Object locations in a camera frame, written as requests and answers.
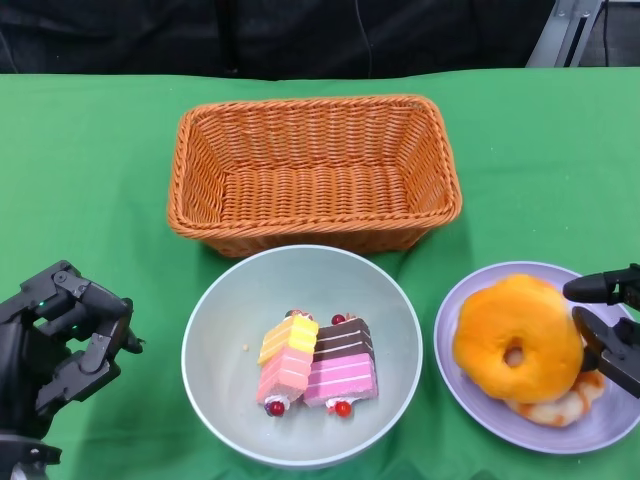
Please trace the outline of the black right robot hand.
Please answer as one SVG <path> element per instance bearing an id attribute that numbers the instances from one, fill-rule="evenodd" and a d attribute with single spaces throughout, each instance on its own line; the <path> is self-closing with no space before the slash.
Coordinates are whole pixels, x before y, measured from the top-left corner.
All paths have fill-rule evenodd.
<path id="1" fill-rule="evenodd" d="M 564 297 L 577 305 L 571 316 L 586 341 L 581 370 L 597 370 L 634 397 L 639 396 L 639 323 L 621 317 L 609 326 L 588 304 L 624 304 L 639 309 L 639 265 L 590 274 L 563 286 Z"/>

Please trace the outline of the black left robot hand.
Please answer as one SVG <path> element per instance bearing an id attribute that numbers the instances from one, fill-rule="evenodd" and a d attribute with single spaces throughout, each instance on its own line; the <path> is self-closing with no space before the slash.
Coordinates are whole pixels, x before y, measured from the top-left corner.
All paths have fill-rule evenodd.
<path id="1" fill-rule="evenodd" d="M 67 404 L 82 402 L 140 354 L 134 304 L 60 261 L 23 282 L 1 305 L 1 431 L 36 440 Z"/>

